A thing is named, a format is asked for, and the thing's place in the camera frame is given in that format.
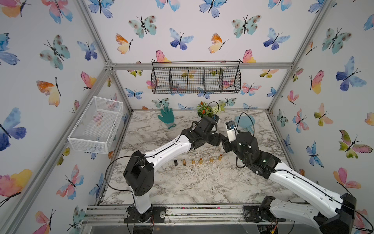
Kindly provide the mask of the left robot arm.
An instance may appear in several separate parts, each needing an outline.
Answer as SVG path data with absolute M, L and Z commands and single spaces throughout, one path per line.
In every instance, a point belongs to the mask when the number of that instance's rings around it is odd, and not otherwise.
M 203 117 L 200 121 L 194 121 L 190 128 L 182 130 L 176 138 L 163 146 L 146 153 L 136 151 L 131 155 L 123 173 L 134 200 L 134 207 L 128 209 L 130 218 L 144 223 L 153 216 L 149 190 L 154 185 L 154 176 L 159 168 L 205 143 L 212 146 L 220 145 L 220 136 L 213 130 L 218 129 L 219 122 L 220 118 L 217 115 L 212 118 Z

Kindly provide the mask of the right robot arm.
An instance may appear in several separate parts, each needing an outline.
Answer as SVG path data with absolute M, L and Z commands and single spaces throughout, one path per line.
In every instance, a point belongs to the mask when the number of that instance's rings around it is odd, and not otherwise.
M 250 132 L 219 135 L 225 152 L 233 152 L 253 173 L 292 191 L 305 204 L 266 196 L 256 215 L 266 221 L 292 220 L 318 229 L 323 234 L 349 234 L 353 230 L 356 198 L 349 193 L 329 191 L 292 170 L 281 160 L 261 151 Z

